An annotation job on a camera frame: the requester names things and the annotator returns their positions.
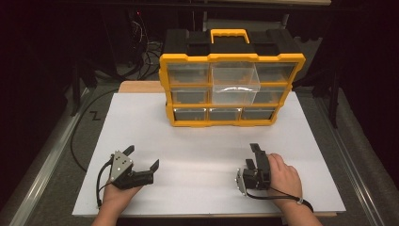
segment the plastic storage organizer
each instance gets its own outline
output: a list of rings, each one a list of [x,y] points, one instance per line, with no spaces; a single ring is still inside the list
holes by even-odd
[[[305,57],[285,29],[167,32],[160,80],[173,126],[271,125]]]

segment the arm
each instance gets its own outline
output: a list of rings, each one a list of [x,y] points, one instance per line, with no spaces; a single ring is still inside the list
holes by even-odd
[[[92,226],[116,225],[118,217],[142,186],[120,190],[112,184],[105,187],[103,204]]]
[[[287,166],[280,155],[272,153],[267,156],[270,164],[271,187],[287,194],[302,197],[302,184],[296,169]],[[269,196],[282,195],[274,189],[267,191]],[[273,203],[281,210],[288,225],[322,225],[313,212],[303,204],[297,204],[294,200],[273,200]]]

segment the cable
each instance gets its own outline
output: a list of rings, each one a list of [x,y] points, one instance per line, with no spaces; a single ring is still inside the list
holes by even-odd
[[[105,186],[100,187],[99,191],[103,190],[104,187],[111,185],[111,183],[105,184]]]
[[[123,82],[126,80],[125,77],[120,76],[118,73],[109,71],[107,68],[102,67],[101,65],[95,63],[94,61],[87,59],[87,58],[82,58],[83,62],[85,62],[89,67],[91,67],[93,70],[99,70],[102,71],[103,73],[106,73],[107,75],[117,79],[120,82]]]
[[[148,51],[148,46],[149,46],[149,36],[147,34],[147,29],[146,29],[146,26],[144,25],[144,21],[141,18],[141,12],[140,11],[137,12],[137,16],[140,19],[141,24],[143,24],[144,34],[146,35],[146,39],[147,39],[147,46],[146,46],[146,52],[147,52]]]
[[[140,60],[136,64],[136,66],[131,71],[123,74],[122,77],[126,78],[127,76],[130,76],[132,74],[139,72],[141,70],[141,68],[143,67],[143,65],[144,65],[144,61],[142,58],[140,58]]]
[[[140,40],[139,40],[138,42],[141,42],[141,41],[143,40],[143,28],[142,28],[141,25],[140,25],[139,23],[137,23],[136,21],[132,21],[132,23],[136,25],[136,31],[135,31],[135,33],[134,33],[134,35],[133,35],[133,39],[135,38],[136,33],[137,33],[137,28],[139,27],[139,28],[140,28]]]
[[[149,49],[150,49],[151,45],[156,45],[156,48],[152,49],[153,51],[158,51],[158,52],[162,51],[163,43],[161,41],[150,41],[149,42]]]
[[[150,50],[147,51],[145,54],[146,54],[147,57],[144,59],[144,61],[149,66],[148,66],[147,70],[143,74],[139,74],[138,75],[137,80],[146,80],[149,76],[157,73],[158,70],[159,70],[159,63],[152,63],[152,61],[151,61],[152,57],[150,56],[150,54],[152,54],[153,57],[159,58],[158,54],[155,53],[154,51],[150,51]],[[157,67],[152,72],[149,73],[150,67],[152,65],[156,65]]]
[[[71,149],[71,154],[73,157],[73,160],[75,161],[75,163],[77,164],[77,166],[82,169],[84,172],[87,172],[88,170],[85,169],[80,163],[79,160],[77,159],[77,157],[74,154],[74,150],[73,150],[73,139],[74,139],[74,135],[76,134],[76,130],[79,126],[80,121],[82,120],[83,116],[85,115],[85,113],[88,111],[88,108],[91,107],[91,105],[94,104],[94,102],[96,102],[98,99],[104,97],[106,94],[111,93],[111,92],[115,92],[118,91],[118,89],[112,89],[106,93],[101,94],[100,96],[98,96],[97,98],[95,98],[93,101],[91,101],[90,104],[88,104],[88,106],[85,108],[85,110],[82,112],[82,116],[79,118],[79,120],[77,121],[75,127],[72,130],[72,135],[71,135],[71,140],[70,140],[70,149]]]
[[[310,208],[311,211],[313,212],[313,207],[311,206],[310,202],[308,202],[308,201],[306,201],[306,200],[304,200],[302,198],[299,198],[297,196],[293,196],[293,195],[287,194],[285,192],[279,191],[279,190],[277,190],[277,189],[275,189],[273,187],[270,187],[270,189],[278,191],[279,193],[284,194],[285,196],[254,196],[254,195],[251,195],[251,194],[249,194],[247,192],[246,193],[247,193],[247,195],[250,198],[255,199],[255,200],[278,200],[278,199],[294,200],[298,204],[304,204],[304,205],[308,206],[308,208]]]
[[[102,188],[99,188],[99,187],[100,187],[101,175],[103,174],[103,171],[105,170],[105,168],[107,168],[108,166],[111,166],[111,165],[112,165],[112,161],[113,161],[113,160],[114,160],[114,155],[111,154],[111,158],[108,160],[108,162],[106,162],[106,163],[101,167],[100,172],[99,172],[99,175],[97,176],[96,198],[97,198],[97,206],[98,206],[99,208],[100,208],[101,205],[103,204],[102,201],[101,201],[101,199],[100,199],[100,190],[101,190],[104,186],[103,186]]]

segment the wrist strap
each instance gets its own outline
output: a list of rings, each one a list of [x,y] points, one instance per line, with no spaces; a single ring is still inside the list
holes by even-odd
[[[275,191],[278,191],[281,194],[284,194],[285,196],[262,196],[262,197],[260,197],[260,196],[253,196],[247,192],[246,193],[250,198],[255,199],[255,200],[278,200],[278,199],[295,200],[297,204],[304,204],[304,205],[308,206],[308,208],[311,209],[311,211],[313,212],[313,207],[311,206],[311,203],[304,200],[303,198],[299,198],[297,196],[287,194],[287,193],[279,191],[273,187],[270,187],[270,188]]]

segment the carrying handle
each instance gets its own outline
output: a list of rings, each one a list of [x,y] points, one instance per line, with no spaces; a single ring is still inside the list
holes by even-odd
[[[211,43],[214,43],[214,36],[243,36],[246,43],[249,43],[249,38],[245,29],[212,29]]]

